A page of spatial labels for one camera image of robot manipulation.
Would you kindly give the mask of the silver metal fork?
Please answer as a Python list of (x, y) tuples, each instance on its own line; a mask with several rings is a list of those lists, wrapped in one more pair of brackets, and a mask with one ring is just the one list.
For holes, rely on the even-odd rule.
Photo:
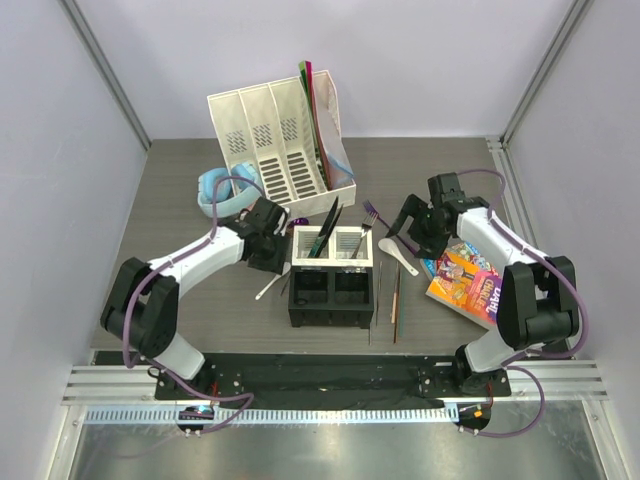
[(362, 223), (361, 223), (361, 233), (360, 233), (360, 237), (359, 240), (356, 244), (356, 247), (354, 248), (352, 254), (351, 254), (351, 259), (356, 259), (360, 250), (360, 247), (363, 243), (363, 241), (365, 240), (365, 237), (367, 236), (367, 234), (369, 233), (369, 231), (372, 229), (374, 223), (376, 222), (378, 218), (378, 214), (375, 212), (371, 212), (369, 211), (367, 213), (367, 215), (365, 216), (365, 218), (363, 219)]

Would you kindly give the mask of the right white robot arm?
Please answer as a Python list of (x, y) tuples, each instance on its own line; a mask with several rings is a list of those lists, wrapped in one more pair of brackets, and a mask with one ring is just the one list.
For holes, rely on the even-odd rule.
[(427, 181), (429, 200), (410, 194), (388, 229), (405, 229), (417, 244), (417, 257), (436, 260), (450, 239), (468, 241), (500, 270), (502, 287), (496, 325), (459, 347), (451, 380), (465, 395), (481, 395), (511, 363), (527, 356), (564, 359), (579, 351), (589, 333), (589, 316), (576, 288), (573, 263), (550, 257), (516, 235), (492, 203), (467, 195), (458, 174)]

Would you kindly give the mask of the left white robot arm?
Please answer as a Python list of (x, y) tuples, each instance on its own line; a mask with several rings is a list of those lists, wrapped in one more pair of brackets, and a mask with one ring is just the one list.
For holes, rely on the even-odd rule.
[(179, 376), (178, 386), (187, 396), (205, 397), (213, 375), (203, 368), (204, 354), (177, 332), (179, 302), (200, 282), (239, 262), (281, 274), (288, 221), (288, 208), (260, 197), (171, 254), (149, 262), (126, 260), (107, 297), (101, 327), (122, 341), (124, 353), (134, 349)]

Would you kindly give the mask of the blue treehouse book underneath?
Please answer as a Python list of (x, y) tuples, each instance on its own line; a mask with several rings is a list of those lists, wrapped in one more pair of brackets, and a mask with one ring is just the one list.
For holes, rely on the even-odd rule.
[[(484, 270), (491, 270), (491, 265), (469, 242), (461, 242), (451, 245), (446, 248), (445, 252), (456, 254)], [(436, 275), (439, 264), (439, 260), (421, 259), (421, 266), (423, 267), (428, 279), (432, 279)]]

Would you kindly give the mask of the brown wooden chopstick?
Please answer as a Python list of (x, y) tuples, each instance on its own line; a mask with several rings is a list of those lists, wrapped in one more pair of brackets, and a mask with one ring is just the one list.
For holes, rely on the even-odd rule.
[(391, 314), (390, 314), (390, 320), (391, 320), (391, 324), (393, 326), (393, 343), (395, 344), (397, 342), (397, 336), (398, 336), (398, 312), (399, 312), (399, 306), (398, 306), (398, 302), (399, 302), (399, 291), (400, 291), (400, 282), (401, 282), (401, 272), (400, 272), (400, 264), (399, 262), (396, 264), (396, 272), (395, 272), (395, 281), (394, 281), (394, 290), (393, 290), (393, 296), (392, 296), (392, 307), (391, 307)]

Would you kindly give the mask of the thin dark metal chopstick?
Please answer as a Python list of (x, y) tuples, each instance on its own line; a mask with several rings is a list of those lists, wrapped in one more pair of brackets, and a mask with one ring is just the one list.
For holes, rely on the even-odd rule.
[(383, 276), (383, 261), (380, 260), (379, 261), (379, 265), (378, 265), (378, 272), (377, 272), (377, 276), (376, 276), (376, 287), (374, 290), (375, 293), (375, 302), (374, 302), (374, 313), (373, 313), (373, 318), (371, 320), (370, 326), (369, 326), (369, 333), (368, 333), (368, 346), (372, 346), (373, 344), (373, 330), (378, 326), (378, 322), (379, 322), (379, 310), (380, 310), (380, 293), (381, 293), (381, 287), (382, 287), (382, 276)]

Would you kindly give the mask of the purple plastic fork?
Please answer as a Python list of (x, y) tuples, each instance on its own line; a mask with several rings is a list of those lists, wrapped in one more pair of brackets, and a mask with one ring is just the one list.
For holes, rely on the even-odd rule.
[[(363, 207), (365, 209), (365, 211), (367, 213), (372, 213), (375, 214), (377, 216), (377, 219), (387, 228), (390, 229), (391, 226), (388, 222), (386, 222), (383, 217), (381, 216), (381, 214), (378, 212), (378, 210), (373, 206), (373, 204), (369, 201), (369, 200), (365, 200), (362, 202)], [(417, 250), (407, 241), (405, 240), (401, 235), (396, 235), (395, 236), (396, 240), (399, 240), (400, 243), (411, 253), (412, 256), (416, 256), (417, 254)]]

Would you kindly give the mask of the light blue headphones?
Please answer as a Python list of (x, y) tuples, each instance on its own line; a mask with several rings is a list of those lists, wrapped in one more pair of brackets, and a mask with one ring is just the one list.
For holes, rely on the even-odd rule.
[[(258, 188), (243, 181), (224, 180), (214, 190), (214, 183), (227, 175), (247, 178)], [(215, 168), (198, 177), (197, 204), (209, 218), (213, 215), (213, 207), (219, 218), (229, 217), (253, 205), (261, 196), (262, 188), (260, 173), (250, 162), (235, 165), (231, 172), (226, 168)]]

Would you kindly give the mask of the black two-slot utensil container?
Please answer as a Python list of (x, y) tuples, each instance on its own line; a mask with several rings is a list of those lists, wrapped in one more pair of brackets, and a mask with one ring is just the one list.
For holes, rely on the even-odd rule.
[(291, 326), (369, 329), (373, 280), (371, 267), (294, 267), (288, 301)]

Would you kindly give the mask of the white two-slot utensil container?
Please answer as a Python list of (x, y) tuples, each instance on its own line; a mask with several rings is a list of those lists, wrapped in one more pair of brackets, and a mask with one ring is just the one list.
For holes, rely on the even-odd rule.
[(291, 263), (296, 267), (372, 268), (373, 239), (361, 228), (337, 226), (318, 258), (309, 256), (320, 232), (319, 226), (298, 226), (294, 229)]

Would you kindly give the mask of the Roald Dahl colourful book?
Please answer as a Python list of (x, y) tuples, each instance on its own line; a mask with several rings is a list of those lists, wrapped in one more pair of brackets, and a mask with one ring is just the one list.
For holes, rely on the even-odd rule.
[(501, 287), (502, 278), (492, 267), (445, 252), (426, 296), (492, 330), (497, 327)]

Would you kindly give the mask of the coloured plastic folders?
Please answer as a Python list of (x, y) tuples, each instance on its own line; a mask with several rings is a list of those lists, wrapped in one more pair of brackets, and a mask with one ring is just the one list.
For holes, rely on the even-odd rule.
[(355, 174), (342, 143), (339, 102), (328, 70), (315, 71), (312, 63), (298, 64), (306, 95), (320, 173), (328, 190), (355, 184)]

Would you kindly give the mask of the white file organizer rack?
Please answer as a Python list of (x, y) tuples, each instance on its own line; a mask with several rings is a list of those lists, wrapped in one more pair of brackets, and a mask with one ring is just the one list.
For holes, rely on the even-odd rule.
[(327, 212), (335, 200), (344, 207), (356, 203), (354, 181), (334, 189), (324, 183), (300, 78), (213, 94), (207, 102), (226, 167), (253, 167), (266, 197), (292, 217)]

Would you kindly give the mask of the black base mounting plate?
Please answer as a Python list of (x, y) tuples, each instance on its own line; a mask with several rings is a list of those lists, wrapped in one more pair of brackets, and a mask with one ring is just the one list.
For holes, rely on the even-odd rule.
[(140, 361), (157, 400), (197, 392), (229, 407), (252, 394), (254, 409), (346, 410), (451, 397), (507, 398), (515, 382), (503, 369), (473, 373), (454, 356), (207, 353), (204, 370), (180, 387), (163, 369)]

